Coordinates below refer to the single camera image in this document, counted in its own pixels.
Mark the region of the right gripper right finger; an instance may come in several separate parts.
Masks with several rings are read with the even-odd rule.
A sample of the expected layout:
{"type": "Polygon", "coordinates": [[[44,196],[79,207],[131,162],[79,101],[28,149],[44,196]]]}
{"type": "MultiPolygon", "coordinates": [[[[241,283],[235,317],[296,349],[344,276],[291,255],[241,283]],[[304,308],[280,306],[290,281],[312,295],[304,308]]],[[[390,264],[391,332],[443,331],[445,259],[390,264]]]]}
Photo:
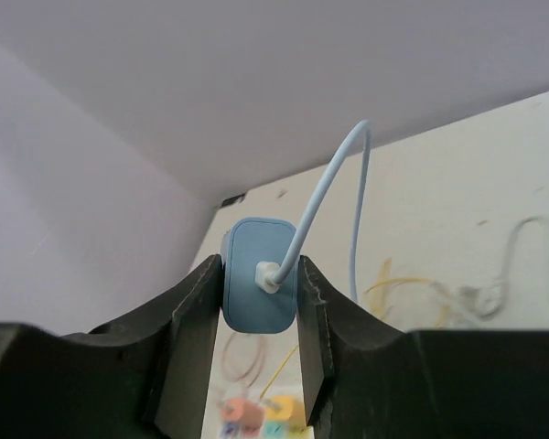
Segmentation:
{"type": "Polygon", "coordinates": [[[308,258],[297,328],[318,438],[549,438],[549,331],[402,332],[308,258]]]}

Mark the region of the white colourful power strip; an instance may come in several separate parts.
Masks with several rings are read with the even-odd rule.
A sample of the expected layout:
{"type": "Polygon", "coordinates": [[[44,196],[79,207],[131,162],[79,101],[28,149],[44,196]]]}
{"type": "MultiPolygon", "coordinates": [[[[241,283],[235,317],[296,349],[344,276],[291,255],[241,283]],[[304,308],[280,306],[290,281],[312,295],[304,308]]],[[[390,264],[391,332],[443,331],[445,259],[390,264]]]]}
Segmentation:
{"type": "Polygon", "coordinates": [[[304,425],[293,425],[288,423],[270,422],[265,419],[265,405],[264,400],[266,398],[275,395],[294,395],[301,399],[303,402],[303,396],[301,388],[299,386],[274,386],[263,397],[260,397],[260,390],[253,389],[246,392],[230,391],[225,396],[220,397],[215,404],[217,413],[219,416],[219,426],[217,427],[217,438],[314,438],[313,429],[304,425]],[[236,423],[225,423],[221,419],[221,404],[233,397],[245,397],[253,402],[258,402],[264,409],[264,421],[260,429],[251,429],[249,427],[241,427],[236,423]]]}

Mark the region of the pink charger plug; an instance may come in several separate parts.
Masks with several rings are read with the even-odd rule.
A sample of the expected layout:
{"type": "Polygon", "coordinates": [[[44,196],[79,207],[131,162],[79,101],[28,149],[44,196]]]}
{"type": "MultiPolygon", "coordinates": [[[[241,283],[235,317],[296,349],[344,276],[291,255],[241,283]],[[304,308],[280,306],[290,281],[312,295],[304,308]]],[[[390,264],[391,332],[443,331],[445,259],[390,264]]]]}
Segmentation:
{"type": "Polygon", "coordinates": [[[258,402],[245,397],[233,397],[221,404],[221,419],[241,427],[260,429],[264,421],[264,409],[258,402]]]}

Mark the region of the blue charger plug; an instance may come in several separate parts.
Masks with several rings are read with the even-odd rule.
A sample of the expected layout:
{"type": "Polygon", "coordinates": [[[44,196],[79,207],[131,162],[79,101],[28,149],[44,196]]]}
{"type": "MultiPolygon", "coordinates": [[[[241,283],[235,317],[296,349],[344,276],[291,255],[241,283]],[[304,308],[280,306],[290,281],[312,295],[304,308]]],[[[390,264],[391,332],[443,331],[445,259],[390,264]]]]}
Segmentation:
{"type": "Polygon", "coordinates": [[[222,312],[239,333],[278,334],[295,320],[297,268],[276,288],[257,283],[257,266],[280,265],[296,228],[281,219],[246,218],[235,223],[221,245],[224,269],[222,312]]]}

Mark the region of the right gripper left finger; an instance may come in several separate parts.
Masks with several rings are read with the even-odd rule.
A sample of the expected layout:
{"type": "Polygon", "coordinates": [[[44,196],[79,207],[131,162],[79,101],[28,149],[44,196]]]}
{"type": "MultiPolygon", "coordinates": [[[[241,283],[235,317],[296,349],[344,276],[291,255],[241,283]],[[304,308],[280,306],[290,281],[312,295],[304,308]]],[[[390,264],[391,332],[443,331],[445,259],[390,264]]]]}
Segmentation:
{"type": "Polygon", "coordinates": [[[0,438],[198,438],[221,308],[212,255],[88,333],[0,323],[0,438]]]}

